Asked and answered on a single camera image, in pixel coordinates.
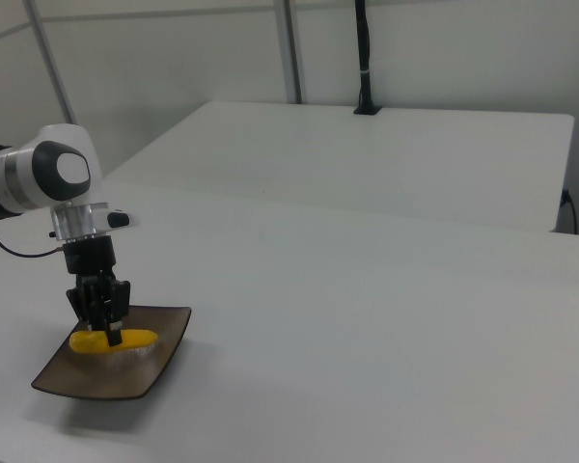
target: white table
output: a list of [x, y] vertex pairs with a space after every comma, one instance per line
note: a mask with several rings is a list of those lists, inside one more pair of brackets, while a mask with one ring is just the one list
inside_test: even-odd
[[186, 338], [141, 400], [34, 391], [74, 281], [0, 250], [0, 460], [579, 461], [579, 236], [108, 186], [141, 217], [118, 277], [192, 306]]
[[555, 228], [571, 116], [212, 102], [109, 178], [523, 230]]

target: black cable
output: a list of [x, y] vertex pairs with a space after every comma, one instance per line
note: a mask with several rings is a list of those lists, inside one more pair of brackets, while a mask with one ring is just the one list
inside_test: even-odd
[[46, 253], [41, 253], [41, 254], [21, 254], [21, 253], [17, 253], [15, 251], [10, 250], [9, 248], [7, 248], [4, 244], [2, 244], [2, 242], [0, 241], [0, 247], [5, 250], [7, 253], [16, 256], [18, 258], [26, 258], [26, 259], [36, 259], [36, 258], [44, 258], [46, 256], [51, 256], [52, 254], [58, 253], [62, 251], [61, 247], [58, 247], [56, 249], [54, 249], [53, 251], [47, 251]]
[[570, 193], [568, 193], [568, 202], [570, 203], [570, 209], [572, 210], [572, 224], [575, 229], [575, 234], [579, 234], [577, 232], [577, 211], [575, 210], [575, 203], [572, 201]]
[[560, 207], [564, 207], [566, 203], [570, 203], [570, 209], [572, 210], [572, 225], [574, 228], [574, 233], [579, 234], [577, 230], [577, 210], [575, 209], [575, 203], [572, 201], [572, 196], [570, 196], [570, 190], [562, 190]]

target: yellow object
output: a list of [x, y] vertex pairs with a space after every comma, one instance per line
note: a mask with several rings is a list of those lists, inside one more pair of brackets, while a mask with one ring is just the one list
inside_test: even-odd
[[157, 333], [150, 330], [122, 330], [121, 334], [123, 342], [110, 347], [104, 331], [76, 331], [70, 335], [69, 346], [78, 354], [106, 354], [146, 347], [158, 339]]

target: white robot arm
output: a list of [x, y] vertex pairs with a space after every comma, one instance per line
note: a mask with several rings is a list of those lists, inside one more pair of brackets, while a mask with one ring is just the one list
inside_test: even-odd
[[122, 342], [130, 283], [116, 280], [111, 237], [134, 225], [133, 217], [108, 208], [97, 153], [86, 129], [56, 124], [19, 149], [0, 146], [0, 219], [49, 207], [56, 239], [76, 287], [67, 297], [80, 321], [105, 331], [110, 345]]

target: tabletop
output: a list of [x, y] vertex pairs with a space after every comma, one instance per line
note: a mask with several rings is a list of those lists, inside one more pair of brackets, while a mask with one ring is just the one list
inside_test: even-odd
[[286, 203], [556, 226], [565, 115], [211, 102], [109, 175]]
[[[188, 305], [152, 391], [30, 382], [76, 319], [63, 259], [0, 250], [0, 460], [579, 461], [579, 236], [108, 182], [132, 302]], [[0, 223], [52, 246], [47, 211]]]

